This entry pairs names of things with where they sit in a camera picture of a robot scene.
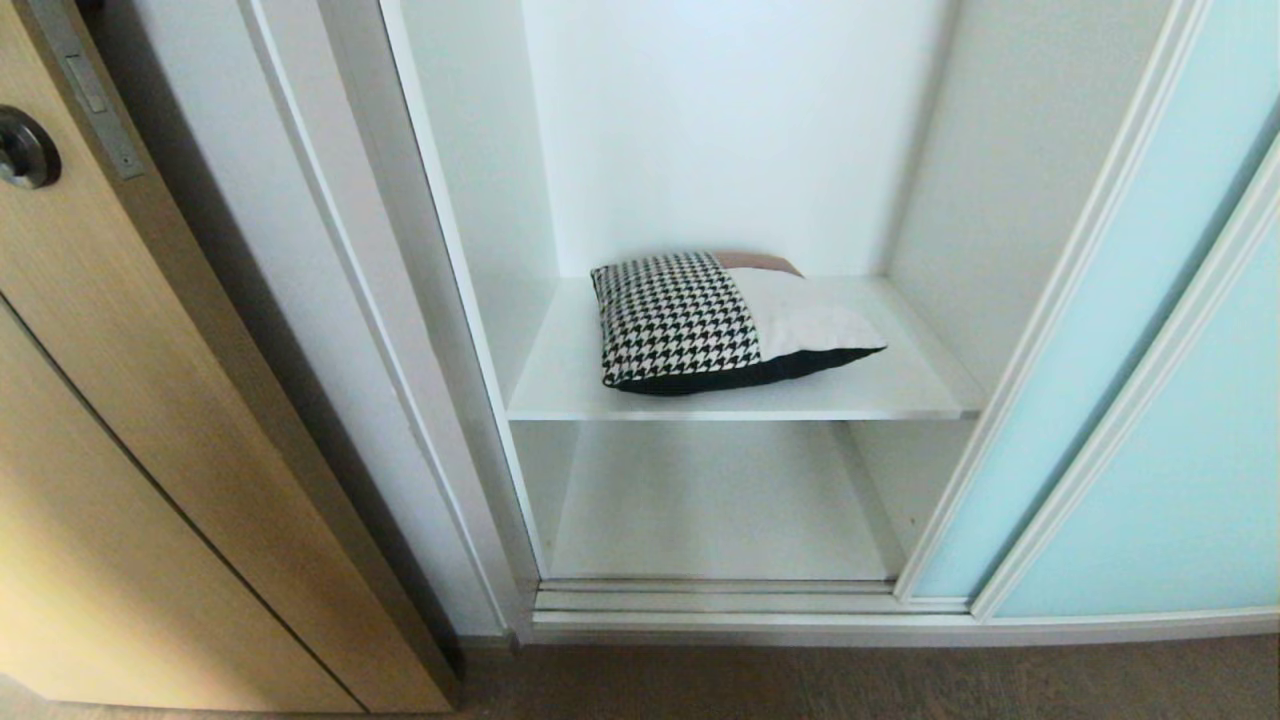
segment empty shelf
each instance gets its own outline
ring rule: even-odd
[[[590,423],[550,578],[886,580],[902,562],[846,428]]]

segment white door trim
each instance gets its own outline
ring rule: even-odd
[[[916,587],[925,569],[937,555],[947,530],[955,521],[965,497],[996,438],[1009,421],[1014,406],[1027,387],[1041,354],[1053,337],[1057,324],[1070,306],[1080,281],[1088,272],[1102,238],[1106,236],[1121,206],[1133,178],[1151,145],[1151,138],[1169,106],[1181,78],[1212,0],[1175,0],[1170,6],[1151,59],[1143,72],[1138,91],[1125,111],[1102,169],[1093,183],[1089,199],[1071,231],[1062,256],[1041,295],[1032,320],[1005,368],[987,410],[974,428],[969,443],[942,498],[920,537],[906,568],[899,578],[893,594],[902,602],[914,602]]]
[[[531,607],[521,597],[449,401],[320,0],[241,0],[241,10],[329,240],[495,621],[504,632],[527,635]]]
[[[1222,234],[1124,389],[978,594],[973,615],[979,621],[992,619],[1000,610],[1196,347],[1196,341],[1240,278],[1249,259],[1268,238],[1267,231],[1280,219],[1277,199],[1280,140],[1272,142]]]
[[[753,612],[534,614],[534,642],[815,647],[1007,647],[1179,641],[1280,632],[1280,607],[1092,618]]]

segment wooden door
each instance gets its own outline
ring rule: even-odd
[[[49,187],[0,183],[0,292],[362,707],[447,710],[456,679],[200,254],[74,4],[0,0],[0,105],[61,159]]]
[[[0,673],[52,700],[360,711],[4,302],[0,357]]]

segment door handle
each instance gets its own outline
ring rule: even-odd
[[[58,146],[31,115],[0,105],[0,179],[37,190],[58,182],[63,163]]]

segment houndstooth pattern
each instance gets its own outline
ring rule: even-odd
[[[604,333],[604,384],[760,363],[755,323],[710,252],[676,252],[591,270]]]

